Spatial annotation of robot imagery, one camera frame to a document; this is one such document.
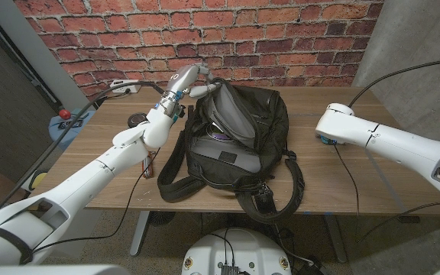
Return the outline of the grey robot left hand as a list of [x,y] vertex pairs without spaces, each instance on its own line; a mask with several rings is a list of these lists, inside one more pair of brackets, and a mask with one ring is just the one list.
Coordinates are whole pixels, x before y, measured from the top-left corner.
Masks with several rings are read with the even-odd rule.
[[[207,85],[190,86],[198,79],[199,75],[206,77]],[[190,98],[200,99],[222,86],[221,82],[215,82],[210,69],[203,63],[182,66],[171,77],[167,83],[167,92],[183,92],[185,89]]]

